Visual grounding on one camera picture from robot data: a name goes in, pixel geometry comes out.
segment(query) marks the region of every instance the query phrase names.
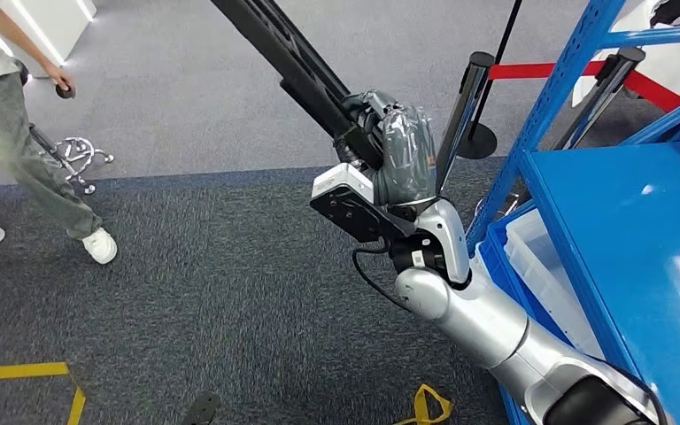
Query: black pole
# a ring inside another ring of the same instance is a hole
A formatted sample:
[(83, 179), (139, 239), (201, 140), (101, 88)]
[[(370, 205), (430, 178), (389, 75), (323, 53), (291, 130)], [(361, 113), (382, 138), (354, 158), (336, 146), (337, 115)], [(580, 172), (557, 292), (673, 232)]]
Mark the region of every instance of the black pole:
[[(504, 50), (506, 49), (506, 43), (509, 41), (509, 35), (512, 33), (512, 28), (514, 27), (514, 22), (517, 19), (517, 12), (520, 11), (520, 6), (522, 5), (522, 0), (514, 0), (512, 6), (512, 11), (509, 13), (509, 19), (506, 22), (505, 32), (502, 35), (502, 41), (499, 42), (499, 48), (497, 49), (497, 56), (495, 57), (495, 64), (500, 64), (502, 62), (502, 57), (504, 56)], [(475, 112), (475, 117), (473, 118), (473, 124), (470, 126), (470, 134), (467, 135), (469, 140), (473, 139), (476, 129), (479, 127), (479, 121), (481, 120), (481, 114), (483, 113), (483, 107), (486, 105), (486, 99), (489, 98), (489, 92), (491, 91), (491, 84), (493, 80), (488, 80), (486, 82), (486, 87), (483, 88), (483, 93), (481, 94), (481, 103), (478, 104), (478, 110)]]

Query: dark gray carpet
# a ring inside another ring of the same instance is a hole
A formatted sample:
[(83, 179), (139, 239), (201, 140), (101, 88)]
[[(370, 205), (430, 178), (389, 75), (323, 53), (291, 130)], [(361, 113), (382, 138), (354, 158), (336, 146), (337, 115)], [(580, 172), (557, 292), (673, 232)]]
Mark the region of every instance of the dark gray carpet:
[[(457, 164), (464, 217), (499, 163)], [(307, 205), (318, 172), (101, 181), (108, 267), (0, 187), (0, 364), (67, 361), (83, 425), (178, 425), (202, 390), (223, 400), (217, 423), (391, 424), (421, 383), (454, 403), (449, 423), (506, 423), (486, 373), (356, 275), (352, 240)], [(0, 424), (64, 423), (70, 401), (61, 378), (0, 382)]]

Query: yellow strap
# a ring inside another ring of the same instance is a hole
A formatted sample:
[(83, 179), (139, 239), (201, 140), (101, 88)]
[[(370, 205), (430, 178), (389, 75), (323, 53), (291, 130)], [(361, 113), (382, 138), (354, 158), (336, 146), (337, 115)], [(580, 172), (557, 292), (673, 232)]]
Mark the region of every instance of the yellow strap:
[[(430, 394), (442, 407), (442, 414), (436, 417), (436, 419), (429, 419), (429, 407), (426, 405), (426, 393)], [(421, 387), (415, 392), (415, 397), (413, 398), (413, 414), (415, 417), (402, 422), (397, 422), (393, 425), (407, 425), (409, 423), (424, 425), (439, 423), (449, 418), (450, 414), (452, 414), (452, 402), (437, 394), (437, 392), (427, 384), (422, 383)]]

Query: black cable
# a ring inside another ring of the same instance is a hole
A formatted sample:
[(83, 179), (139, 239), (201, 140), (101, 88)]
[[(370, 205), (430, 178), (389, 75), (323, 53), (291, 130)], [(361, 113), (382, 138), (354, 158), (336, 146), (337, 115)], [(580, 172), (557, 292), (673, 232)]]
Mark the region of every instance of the black cable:
[[(633, 374), (627, 372), (626, 370), (622, 369), (621, 367), (616, 366), (615, 364), (608, 362), (604, 359), (599, 359), (597, 357), (593, 357), (595, 360), (598, 360), (602, 363), (606, 363), (610, 367), (613, 367), (616, 372), (619, 372), (622, 374), (625, 378), (629, 379), (640, 387), (642, 391), (645, 392), (646, 396), (650, 398), (651, 403), (653, 403), (653, 409), (655, 410), (655, 415), (658, 416), (658, 425), (668, 425), (668, 418), (666, 417), (666, 411), (663, 410), (663, 405), (661, 404), (661, 401), (658, 399), (658, 396), (655, 395), (653, 390), (651, 390), (650, 387), (647, 386), (646, 383), (644, 383), (640, 378), (634, 376)], [(632, 421), (628, 423), (627, 425), (636, 425), (636, 422), (638, 423), (647, 423), (647, 422), (642, 422), (642, 421)]]
[(361, 265), (359, 264), (359, 254), (364, 253), (364, 254), (374, 254), (374, 255), (380, 255), (380, 254), (386, 254), (387, 252), (390, 251), (390, 241), (386, 238), (383, 237), (382, 241), (384, 243), (384, 246), (382, 248), (376, 248), (376, 249), (368, 249), (368, 248), (356, 248), (352, 252), (352, 258), (353, 258), (353, 265), (356, 267), (356, 271), (359, 272), (361, 278), (368, 283), (369, 286), (374, 288), (377, 292), (382, 294), (385, 298), (389, 299), (394, 305), (402, 308), (403, 310), (410, 312), (410, 309), (403, 303), (401, 303), (399, 300), (395, 299), (392, 297), (390, 294), (388, 294), (385, 290), (383, 290), (379, 285), (377, 285), (374, 281), (369, 279), (368, 276), (366, 276), (366, 273), (361, 269)]
[[(497, 56), (494, 58), (495, 65), (502, 63), (502, 57), (504, 56), (504, 51), (506, 50), (506, 43), (509, 41), (509, 36), (512, 33), (512, 28), (514, 27), (514, 22), (517, 20), (517, 13), (520, 11), (521, 5), (522, 0), (514, 0), (512, 11), (509, 12), (509, 18), (506, 21), (506, 27), (504, 34), (502, 35), (502, 40), (499, 42), (499, 47), (497, 48)], [(473, 125), (470, 126), (470, 133), (467, 135), (468, 140), (473, 140), (475, 128), (478, 127), (478, 122), (481, 120), (481, 114), (483, 113), (483, 108), (486, 105), (486, 99), (489, 98), (491, 84), (493, 84), (493, 82), (494, 80), (488, 80), (486, 82), (486, 86), (483, 88), (481, 99), (478, 102), (478, 109), (475, 111), (475, 117), (471, 121)]]

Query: gray cloth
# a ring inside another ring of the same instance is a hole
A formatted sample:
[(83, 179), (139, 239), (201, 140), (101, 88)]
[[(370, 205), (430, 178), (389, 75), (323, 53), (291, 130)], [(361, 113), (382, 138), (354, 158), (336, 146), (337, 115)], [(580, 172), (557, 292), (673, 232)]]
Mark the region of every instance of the gray cloth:
[(41, 157), (40, 151), (30, 136), (19, 75), (0, 76), (0, 165), (70, 237), (91, 235), (100, 218), (74, 194), (58, 162)]

